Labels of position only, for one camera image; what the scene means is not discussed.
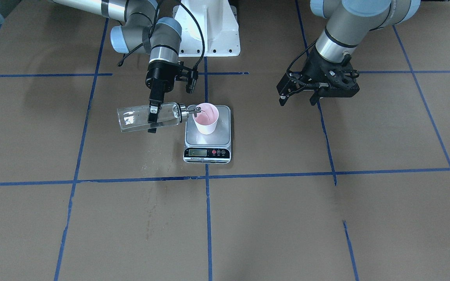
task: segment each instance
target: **digital scale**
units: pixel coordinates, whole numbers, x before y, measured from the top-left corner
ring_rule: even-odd
[[[216,129],[203,135],[192,117],[185,124],[184,161],[187,163],[227,164],[232,159],[232,111],[226,105],[216,105],[219,117]]]

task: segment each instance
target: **scale display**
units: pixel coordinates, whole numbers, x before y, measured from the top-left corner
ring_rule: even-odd
[[[186,122],[184,161],[187,163],[226,164],[232,159],[232,111],[225,105],[216,105],[220,117],[213,133],[199,133],[194,120]]]
[[[189,156],[206,156],[207,150],[205,149],[189,149]]]

